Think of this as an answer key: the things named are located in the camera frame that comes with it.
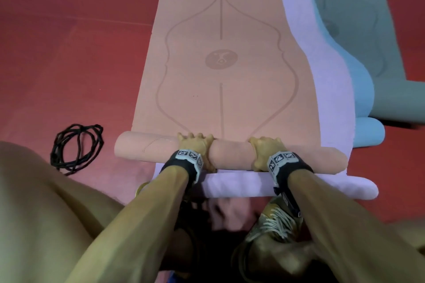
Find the black device on wrist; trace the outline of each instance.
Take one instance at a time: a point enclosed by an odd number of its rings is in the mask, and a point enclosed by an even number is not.
[[[177,150],[174,152],[170,159],[164,164],[161,172],[170,166],[179,166],[184,168],[189,175],[188,188],[191,188],[199,180],[204,161],[199,153],[193,150]]]
[[[295,170],[306,169],[313,172],[313,169],[297,154],[290,151],[279,151],[271,156],[267,167],[274,179],[274,193],[281,194],[293,215],[300,217],[300,208],[288,187],[288,178]]]

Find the rolled end of blue mat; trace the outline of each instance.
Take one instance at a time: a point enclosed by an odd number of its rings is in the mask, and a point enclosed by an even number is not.
[[[373,79],[375,100],[371,117],[425,124],[425,82],[395,78]]]
[[[356,118],[356,133],[354,135],[354,148],[380,145],[385,138],[384,125],[371,117]]]

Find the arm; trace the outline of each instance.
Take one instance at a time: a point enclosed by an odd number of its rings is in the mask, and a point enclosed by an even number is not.
[[[189,177],[165,168],[93,241],[66,283],[154,282]]]
[[[425,282],[425,259],[362,206],[307,170],[290,174],[319,256],[340,282]]]

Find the red floor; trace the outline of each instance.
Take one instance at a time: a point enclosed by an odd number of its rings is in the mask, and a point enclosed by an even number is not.
[[[388,1],[407,75],[425,81],[424,5]],[[75,178],[129,201],[152,165],[115,158],[113,148],[131,128],[156,4],[0,0],[0,139],[47,159],[57,132],[98,123],[105,146]],[[425,216],[425,129],[386,132],[382,145],[354,150],[349,174],[376,182],[379,197],[364,205],[382,220]]]

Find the black cable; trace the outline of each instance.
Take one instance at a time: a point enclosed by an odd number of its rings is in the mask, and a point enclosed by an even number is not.
[[[50,164],[57,170],[66,169],[65,176],[72,175],[77,171],[87,167],[99,154],[103,147],[102,138],[103,127],[101,125],[83,126],[80,124],[73,124],[67,127],[64,131],[59,132],[54,140],[53,149],[50,153]],[[91,148],[88,153],[82,155],[81,134],[88,134],[91,138]],[[74,161],[65,162],[63,160],[63,149],[65,145],[74,136],[77,136],[78,152],[77,158]]]

